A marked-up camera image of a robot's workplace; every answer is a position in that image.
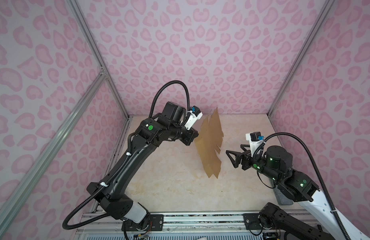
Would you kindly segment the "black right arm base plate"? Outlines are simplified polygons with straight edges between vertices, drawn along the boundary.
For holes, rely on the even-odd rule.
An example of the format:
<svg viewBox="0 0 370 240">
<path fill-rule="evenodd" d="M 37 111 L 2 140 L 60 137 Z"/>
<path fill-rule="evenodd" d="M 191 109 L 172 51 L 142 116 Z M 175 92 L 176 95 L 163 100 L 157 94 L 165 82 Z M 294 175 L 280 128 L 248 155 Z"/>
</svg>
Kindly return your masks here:
<svg viewBox="0 0 370 240">
<path fill-rule="evenodd" d="M 252 231 L 252 232 L 255 232 L 255 231 L 259 232 L 259 231 L 264 230 L 264 228 L 261 225 L 259 216 L 260 216 L 259 213 L 244 213 L 243 214 L 243 219 L 244 219 L 246 230 Z"/>
</svg>

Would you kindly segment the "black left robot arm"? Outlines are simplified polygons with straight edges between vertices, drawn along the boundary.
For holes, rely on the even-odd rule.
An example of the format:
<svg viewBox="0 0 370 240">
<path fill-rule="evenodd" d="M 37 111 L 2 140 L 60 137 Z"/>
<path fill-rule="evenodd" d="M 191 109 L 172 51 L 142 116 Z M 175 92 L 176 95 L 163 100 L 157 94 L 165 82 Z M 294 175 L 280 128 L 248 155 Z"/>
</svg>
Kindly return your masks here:
<svg viewBox="0 0 370 240">
<path fill-rule="evenodd" d="M 126 188 L 144 161 L 163 142 L 181 141 L 189 146 L 199 135 L 193 125 L 202 115 L 196 106 L 186 109 L 168 102 L 161 113 L 151 115 L 140 123 L 128 136 L 127 150 L 116 165 L 100 182 L 87 187 L 94 200 L 105 210 L 106 216 L 132 221 L 139 230 L 148 227 L 149 211 L 130 199 L 125 194 Z"/>
</svg>

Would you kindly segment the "brown cardboard box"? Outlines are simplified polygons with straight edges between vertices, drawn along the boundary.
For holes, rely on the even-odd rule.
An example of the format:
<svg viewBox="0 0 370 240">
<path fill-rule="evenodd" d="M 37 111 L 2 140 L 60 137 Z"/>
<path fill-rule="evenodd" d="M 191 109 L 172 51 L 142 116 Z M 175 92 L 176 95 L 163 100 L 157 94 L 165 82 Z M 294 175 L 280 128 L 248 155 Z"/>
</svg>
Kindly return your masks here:
<svg viewBox="0 0 370 240">
<path fill-rule="evenodd" d="M 199 136 L 195 139 L 195 145 L 208 178 L 211 176 L 219 178 L 222 165 L 219 155 L 223 138 L 219 109 L 215 108 L 213 113 L 204 119 Z"/>
</svg>

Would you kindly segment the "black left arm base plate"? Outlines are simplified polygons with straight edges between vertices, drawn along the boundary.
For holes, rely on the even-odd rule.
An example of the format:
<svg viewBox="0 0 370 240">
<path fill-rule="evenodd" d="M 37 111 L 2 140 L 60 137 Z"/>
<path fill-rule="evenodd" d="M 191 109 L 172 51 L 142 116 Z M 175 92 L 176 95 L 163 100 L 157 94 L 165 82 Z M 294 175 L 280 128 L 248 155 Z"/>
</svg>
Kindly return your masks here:
<svg viewBox="0 0 370 240">
<path fill-rule="evenodd" d="M 132 220 L 123 222 L 122 230 L 126 232 L 147 232 L 162 231 L 164 224 L 164 215 L 148 214 L 140 223 L 135 223 Z"/>
</svg>

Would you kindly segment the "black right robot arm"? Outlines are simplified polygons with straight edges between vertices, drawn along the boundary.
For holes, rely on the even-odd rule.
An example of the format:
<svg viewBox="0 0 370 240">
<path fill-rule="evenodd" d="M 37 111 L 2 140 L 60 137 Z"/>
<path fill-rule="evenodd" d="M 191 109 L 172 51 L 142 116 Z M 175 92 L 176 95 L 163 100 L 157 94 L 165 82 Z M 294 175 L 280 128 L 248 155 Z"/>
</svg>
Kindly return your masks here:
<svg viewBox="0 0 370 240">
<path fill-rule="evenodd" d="M 306 209 L 324 227 L 312 227 L 292 217 L 272 203 L 267 203 L 256 220 L 248 223 L 248 230 L 283 230 L 300 240 L 367 240 L 368 236 L 350 222 L 327 200 L 324 190 L 308 175 L 292 167 L 293 156 L 280 146 L 271 146 L 262 157 L 257 157 L 241 145 L 243 152 L 226 151 L 234 168 L 250 168 L 273 181 L 280 192 Z"/>
</svg>

